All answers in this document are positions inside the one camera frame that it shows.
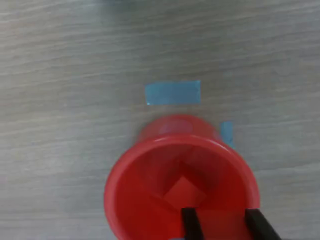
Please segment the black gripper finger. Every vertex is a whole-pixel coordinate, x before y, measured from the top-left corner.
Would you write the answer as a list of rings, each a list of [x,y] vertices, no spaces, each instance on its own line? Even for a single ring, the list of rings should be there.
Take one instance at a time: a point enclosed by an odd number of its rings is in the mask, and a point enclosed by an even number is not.
[[[253,240],[282,239],[259,209],[246,209],[244,221]]]
[[[185,240],[204,240],[204,234],[195,208],[182,208],[181,218]]]

